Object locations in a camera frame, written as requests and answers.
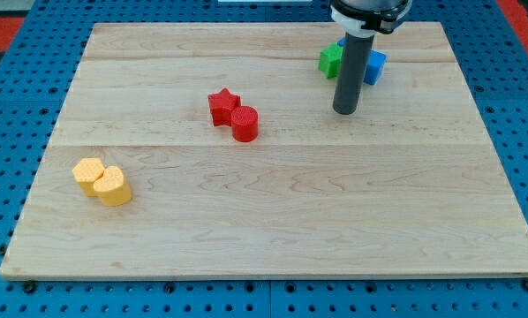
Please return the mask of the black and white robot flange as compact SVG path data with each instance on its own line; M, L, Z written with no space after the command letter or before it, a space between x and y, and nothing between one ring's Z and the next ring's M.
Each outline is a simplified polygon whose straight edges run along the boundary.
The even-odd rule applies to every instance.
M331 18L347 34L367 38L391 34L411 10L412 0L330 0Z

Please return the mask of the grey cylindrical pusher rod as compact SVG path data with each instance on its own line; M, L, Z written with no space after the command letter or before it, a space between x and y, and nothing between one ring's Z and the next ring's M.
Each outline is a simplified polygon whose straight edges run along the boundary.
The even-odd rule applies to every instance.
M374 36L345 35L340 71L337 77L333 109L341 115L351 115L358 109L358 101Z

